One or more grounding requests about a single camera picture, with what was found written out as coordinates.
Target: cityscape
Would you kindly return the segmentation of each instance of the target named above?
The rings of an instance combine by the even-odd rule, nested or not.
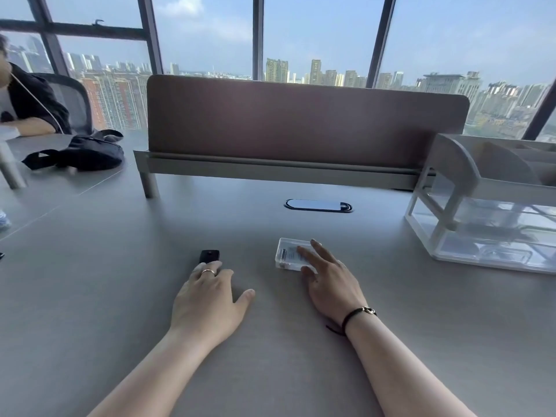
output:
[[[104,64],[98,55],[64,53],[70,75],[85,86],[91,101],[94,127],[97,129],[147,129],[147,80],[152,74],[148,63],[129,61]],[[52,67],[40,39],[30,36],[27,48],[10,45],[8,60],[30,73],[52,73]],[[365,88],[367,76],[356,70],[322,70],[319,59],[313,59],[309,71],[298,75],[288,68],[288,61],[266,60],[264,81],[290,84],[312,84],[349,88]],[[251,80],[251,76],[224,72],[185,71],[170,63],[165,73],[175,76],[199,76],[216,79]],[[465,134],[520,139],[544,100],[550,85],[531,82],[517,86],[510,82],[483,82],[478,71],[465,74],[431,72],[414,83],[404,83],[404,72],[381,72],[377,89],[412,92],[461,94],[469,98],[470,108]],[[553,113],[539,138],[556,143],[556,113]]]

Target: window pane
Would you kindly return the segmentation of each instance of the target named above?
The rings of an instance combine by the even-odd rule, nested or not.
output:
[[[137,0],[46,0],[53,21],[142,28]]]
[[[250,80],[253,0],[152,0],[164,72]]]
[[[265,80],[364,88],[383,4],[265,0]]]
[[[147,79],[151,75],[144,41],[59,36],[70,75],[89,95],[97,129],[147,128]]]
[[[466,134],[519,139],[554,80],[555,9],[556,0],[397,0],[377,87],[463,94]]]
[[[34,20],[27,0],[0,0],[0,19]]]
[[[52,73],[52,66],[38,34],[2,32],[8,38],[8,61],[29,73]]]
[[[556,110],[552,112],[537,140],[540,142],[556,143]]]

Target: black bracelet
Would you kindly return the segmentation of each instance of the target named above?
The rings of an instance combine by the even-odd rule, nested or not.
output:
[[[326,327],[331,330],[332,332],[334,332],[335,334],[341,335],[341,336],[347,336],[346,335],[346,325],[348,324],[348,322],[350,321],[350,319],[352,317],[354,317],[355,315],[357,315],[358,313],[361,312],[365,312],[368,313],[369,315],[375,315],[376,316],[376,312],[371,309],[371,308],[356,308],[355,310],[353,310],[353,312],[349,313],[344,321],[342,322],[342,332],[337,331],[336,329],[332,329],[330,326],[326,325]]]

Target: forearm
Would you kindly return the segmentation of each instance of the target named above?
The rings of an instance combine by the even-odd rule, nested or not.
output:
[[[89,417],[166,417],[208,351],[169,332]]]
[[[361,313],[346,333],[386,417],[474,417],[378,319]]]
[[[41,134],[51,134],[56,132],[50,123],[47,123],[43,119],[37,117],[11,121],[9,123],[3,123],[2,125],[16,127],[22,136],[39,136]]]

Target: person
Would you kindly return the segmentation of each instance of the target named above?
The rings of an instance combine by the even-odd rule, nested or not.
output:
[[[0,125],[16,127],[21,136],[71,134],[69,112],[46,80],[24,72],[7,57],[8,40],[0,35]]]
[[[368,303],[348,268],[315,240],[311,245],[318,254],[298,248],[317,270],[302,268],[309,296],[317,310],[341,325]],[[170,415],[197,367],[237,329],[255,298],[247,290],[233,303],[233,271],[218,273],[221,265],[199,264],[193,270],[174,302],[168,333],[89,417]],[[475,416],[376,315],[353,315],[345,331],[386,417]]]

